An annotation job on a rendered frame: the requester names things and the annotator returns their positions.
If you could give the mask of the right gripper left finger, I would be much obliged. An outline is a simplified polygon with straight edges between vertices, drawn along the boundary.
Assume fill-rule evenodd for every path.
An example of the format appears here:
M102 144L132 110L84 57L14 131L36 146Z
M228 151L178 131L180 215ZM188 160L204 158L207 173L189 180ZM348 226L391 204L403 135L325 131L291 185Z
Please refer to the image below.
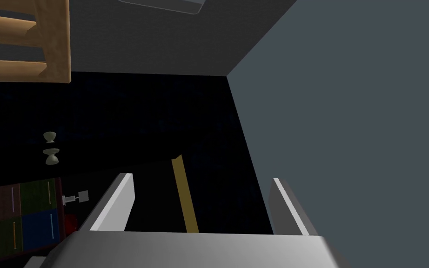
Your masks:
M80 231L124 231L135 201L132 173L120 173L99 199Z

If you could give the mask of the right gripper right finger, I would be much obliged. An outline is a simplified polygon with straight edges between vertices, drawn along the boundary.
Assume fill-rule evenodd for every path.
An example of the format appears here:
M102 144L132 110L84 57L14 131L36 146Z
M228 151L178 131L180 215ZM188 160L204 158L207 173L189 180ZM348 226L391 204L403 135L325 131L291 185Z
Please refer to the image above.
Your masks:
M273 178L268 205L275 235L318 235L286 180Z

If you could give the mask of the yellow upright bar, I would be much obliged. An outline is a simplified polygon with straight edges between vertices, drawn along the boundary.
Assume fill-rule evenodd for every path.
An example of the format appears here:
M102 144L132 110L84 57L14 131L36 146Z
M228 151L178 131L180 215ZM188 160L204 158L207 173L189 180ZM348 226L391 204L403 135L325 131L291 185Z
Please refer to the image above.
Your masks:
M188 233L198 233L199 228L182 155L171 161L186 231Z

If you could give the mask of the dark cabinet with coloured drawers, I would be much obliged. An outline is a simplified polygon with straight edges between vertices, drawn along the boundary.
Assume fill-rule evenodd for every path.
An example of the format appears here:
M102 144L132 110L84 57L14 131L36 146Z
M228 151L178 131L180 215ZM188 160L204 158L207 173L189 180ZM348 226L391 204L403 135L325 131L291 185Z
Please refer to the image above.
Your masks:
M0 261L51 249L66 237L60 178L0 186Z

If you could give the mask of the wooden ladder-back chair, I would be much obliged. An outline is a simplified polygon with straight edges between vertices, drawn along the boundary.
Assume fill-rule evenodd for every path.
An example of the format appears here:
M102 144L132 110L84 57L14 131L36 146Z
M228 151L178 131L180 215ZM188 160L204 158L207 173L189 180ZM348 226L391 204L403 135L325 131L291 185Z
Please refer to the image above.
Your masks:
M35 21L0 16L0 44L41 47L44 61L0 60L0 82L70 83L69 0L0 0L4 11Z

